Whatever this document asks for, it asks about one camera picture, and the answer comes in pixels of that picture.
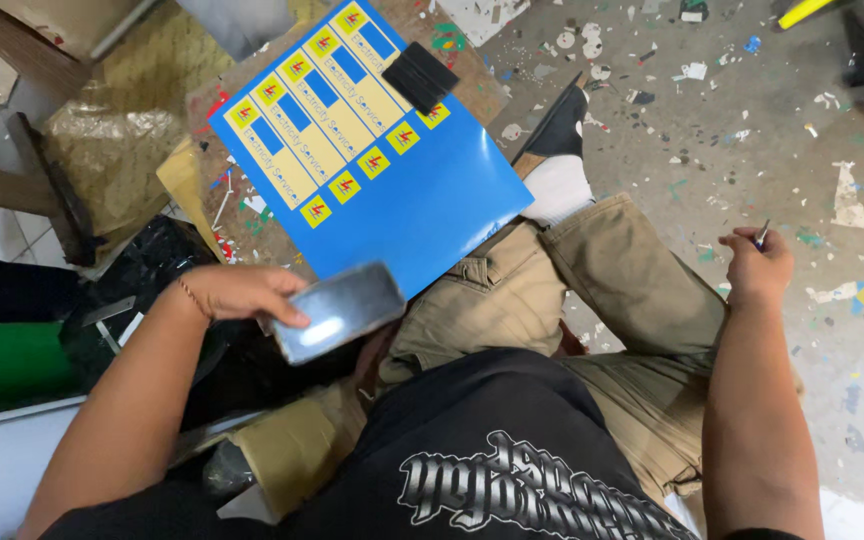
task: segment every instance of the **concrete floor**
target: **concrete floor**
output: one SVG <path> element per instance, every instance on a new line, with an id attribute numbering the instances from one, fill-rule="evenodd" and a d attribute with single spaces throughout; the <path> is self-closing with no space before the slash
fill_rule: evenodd
<path id="1" fill-rule="evenodd" d="M 658 12 L 649 14 L 635 3 L 631 19 L 629 6 L 619 2 L 533 4 L 478 49 L 512 98 L 488 131 L 513 156 L 528 135 L 502 137 L 508 125 L 531 130 L 545 113 L 535 105 L 547 108 L 589 62 L 608 66 L 608 86 L 591 92 L 589 112 L 610 132 L 584 126 L 585 174 L 597 197 L 628 191 L 669 249 L 723 295 L 731 252 L 716 237 L 772 219 L 796 257 L 785 328 L 807 388 L 803 407 L 823 505 L 861 513 L 849 500 L 864 504 L 864 292 L 858 294 L 862 301 L 821 303 L 807 292 L 819 291 L 816 298 L 825 300 L 821 291 L 851 282 L 860 289 L 864 282 L 864 227 L 832 223 L 840 173 L 833 163 L 854 163 L 850 173 L 864 206 L 864 115 L 838 82 L 851 56 L 839 14 L 775 33 L 767 3 L 716 2 L 708 19 L 694 24 L 679 20 L 678 2 L 657 4 Z M 603 43 L 594 60 L 583 55 L 586 40 L 579 33 L 569 48 L 555 45 L 565 27 L 590 22 L 600 25 Z M 752 35 L 762 41 L 757 54 L 743 50 Z M 543 50 L 543 43 L 558 55 Z M 640 65 L 653 43 L 655 54 Z M 572 53 L 576 59 L 568 61 Z M 723 55 L 726 64 L 716 63 Z M 706 64 L 704 80 L 672 80 L 691 63 Z M 539 65 L 557 71 L 537 78 Z M 654 103 L 629 103 L 633 90 L 654 93 Z M 815 102 L 823 92 L 835 96 L 828 107 Z M 808 123 L 818 137 L 805 128 Z M 655 131 L 648 133 L 646 124 Z M 736 136 L 744 130 L 748 134 Z M 672 158 L 683 163 L 670 163 Z M 574 295 L 564 310 L 573 332 L 587 333 L 593 352 L 622 349 Z M 848 527 L 826 533 L 864 538 L 864 530 L 847 535 Z"/>

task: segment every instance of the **yellow logo sticker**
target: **yellow logo sticker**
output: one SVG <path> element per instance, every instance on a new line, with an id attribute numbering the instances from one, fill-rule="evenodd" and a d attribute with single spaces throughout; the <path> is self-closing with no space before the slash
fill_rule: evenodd
<path id="1" fill-rule="evenodd" d="M 432 110 L 429 112 L 429 115 L 426 116 L 421 112 L 416 112 L 419 118 L 421 118 L 422 122 L 425 123 L 426 126 L 431 130 L 442 123 L 443 120 L 449 118 L 449 109 L 446 108 L 444 104 L 437 104 L 432 107 Z"/>
<path id="2" fill-rule="evenodd" d="M 391 133 L 385 135 L 385 139 L 389 141 L 395 152 L 398 152 L 401 156 L 405 154 L 406 150 L 412 148 L 412 145 L 419 140 L 419 136 L 416 135 L 416 132 L 408 122 L 402 122 Z"/>
<path id="3" fill-rule="evenodd" d="M 289 80 L 297 83 L 300 79 L 306 76 L 306 73 L 312 69 L 312 62 L 302 53 L 295 53 L 288 60 L 284 61 L 281 66 L 288 75 Z"/>
<path id="4" fill-rule="evenodd" d="M 362 26 L 367 20 L 365 13 L 355 3 L 350 4 L 339 16 L 333 19 L 339 23 L 346 34 L 351 34 L 356 28 Z"/>
<path id="5" fill-rule="evenodd" d="M 270 75 L 268 79 L 262 80 L 253 90 L 259 100 L 266 106 L 276 103 L 287 90 L 282 85 L 282 81 L 275 75 Z"/>
<path id="6" fill-rule="evenodd" d="M 389 159 L 378 149 L 378 146 L 373 146 L 365 155 L 359 157 L 358 163 L 369 180 L 374 180 L 378 173 L 389 168 Z"/>
<path id="7" fill-rule="evenodd" d="M 332 210 L 326 206 L 326 201 L 322 200 L 322 195 L 316 195 L 311 201 L 302 207 L 302 215 L 305 216 L 305 221 L 309 222 L 312 229 L 319 227 L 319 224 L 326 221 L 326 218 L 332 215 Z"/>
<path id="8" fill-rule="evenodd" d="M 345 171 L 339 175 L 339 178 L 333 179 L 328 188 L 332 190 L 335 198 L 343 205 L 352 199 L 353 195 L 358 193 L 359 190 L 362 190 L 362 186 L 359 185 L 358 181 L 355 181 L 353 173 L 349 171 Z"/>
<path id="9" fill-rule="evenodd" d="M 252 124 L 252 121 L 258 118 L 258 115 L 259 112 L 256 109 L 256 104 L 246 97 L 240 101 L 239 104 L 230 108 L 228 112 L 225 113 L 225 118 L 234 122 L 240 130 L 244 130 L 246 126 Z"/>
<path id="10" fill-rule="evenodd" d="M 326 55 L 332 52 L 332 49 L 338 46 L 338 42 L 339 40 L 335 38 L 329 27 L 325 26 L 315 34 L 315 37 L 309 39 L 305 45 L 312 49 L 315 56 L 325 58 Z"/>

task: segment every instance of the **graphic print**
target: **graphic print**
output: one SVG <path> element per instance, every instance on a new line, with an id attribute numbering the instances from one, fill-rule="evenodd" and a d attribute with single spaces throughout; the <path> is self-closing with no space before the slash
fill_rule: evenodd
<path id="1" fill-rule="evenodd" d="M 225 117 L 234 122 L 239 129 L 245 129 L 246 126 L 251 124 L 253 120 L 258 118 L 258 116 L 259 112 L 256 109 L 256 104 L 248 97 L 240 101 L 239 104 L 236 104 L 225 113 Z"/>
<path id="2" fill-rule="evenodd" d="M 378 173 L 389 167 L 389 159 L 378 149 L 378 146 L 373 146 L 365 155 L 359 157 L 358 164 L 365 171 L 368 179 L 374 180 Z"/>
<path id="3" fill-rule="evenodd" d="M 305 216 L 305 221 L 309 222 L 312 229 L 319 227 L 319 224 L 326 221 L 332 210 L 326 206 L 326 201 L 322 200 L 322 195 L 316 195 L 311 201 L 302 207 L 302 215 Z"/>
<path id="4" fill-rule="evenodd" d="M 356 28 L 362 26 L 368 19 L 366 19 L 366 15 L 359 9 L 359 6 L 356 6 L 354 3 L 350 4 L 345 8 L 344 11 L 339 13 L 339 16 L 335 17 L 338 21 L 339 26 L 342 27 L 342 30 L 345 30 L 346 34 L 351 34 L 355 31 Z"/>
<path id="5" fill-rule="evenodd" d="M 333 179 L 328 188 L 343 205 L 352 199 L 359 190 L 362 190 L 362 186 L 353 178 L 353 173 L 349 171 L 345 171 L 339 175 L 339 178 Z"/>
<path id="6" fill-rule="evenodd" d="M 420 452 L 402 462 L 405 485 L 398 503 L 414 509 L 413 526 L 445 510 L 450 526 L 466 532 L 495 519 L 563 540 L 697 540 L 652 502 L 572 472 L 548 450 L 502 430 L 489 433 L 486 442 L 493 449 L 489 455 Z"/>
<path id="7" fill-rule="evenodd" d="M 328 26 L 322 28 L 309 39 L 308 48 L 312 49 L 315 56 L 325 58 L 332 52 L 332 49 L 339 45 L 339 40 L 335 38 Z"/>
<path id="8" fill-rule="evenodd" d="M 295 53 L 292 57 L 282 62 L 282 68 L 284 68 L 289 80 L 297 83 L 312 69 L 312 62 L 309 61 L 306 55 Z"/>
<path id="9" fill-rule="evenodd" d="M 268 79 L 262 80 L 254 91 L 266 106 L 276 103 L 276 100 L 281 98 L 285 92 L 288 90 L 282 86 L 282 82 L 275 75 L 270 75 Z"/>
<path id="10" fill-rule="evenodd" d="M 430 130 L 441 124 L 442 121 L 446 118 L 449 118 L 449 109 L 441 103 L 433 106 L 432 110 L 429 111 L 428 116 L 418 111 L 416 111 L 415 113 L 418 115 L 419 118 L 421 118 L 422 122 L 424 122 Z"/>
<path id="11" fill-rule="evenodd" d="M 412 148 L 416 142 L 419 141 L 419 136 L 416 135 L 412 126 L 409 125 L 408 122 L 402 122 L 398 125 L 397 128 L 393 129 L 391 133 L 385 135 L 386 141 L 389 141 L 389 144 L 392 148 L 395 149 L 395 152 L 401 156 L 405 154 L 405 151 Z"/>

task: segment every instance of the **pen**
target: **pen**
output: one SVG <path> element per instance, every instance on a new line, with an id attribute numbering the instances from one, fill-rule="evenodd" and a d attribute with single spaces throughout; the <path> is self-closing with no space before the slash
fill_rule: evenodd
<path id="1" fill-rule="evenodd" d="M 760 228 L 758 232 L 755 233 L 755 248 L 758 249 L 760 253 L 762 252 L 762 242 L 765 240 L 765 233 L 769 230 L 770 221 L 772 220 L 766 219 L 765 225 L 763 225 L 762 228 Z"/>

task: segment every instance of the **black t-shirt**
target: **black t-shirt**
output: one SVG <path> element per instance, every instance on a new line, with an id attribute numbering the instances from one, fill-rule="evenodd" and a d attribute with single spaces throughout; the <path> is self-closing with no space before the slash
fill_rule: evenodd
<path id="1" fill-rule="evenodd" d="M 695 538 L 642 492 L 578 378 L 533 351 L 495 349 L 380 399 L 335 478 L 276 527 L 220 520 L 195 489 L 160 484 L 68 512 L 43 538 L 553 536 Z"/>

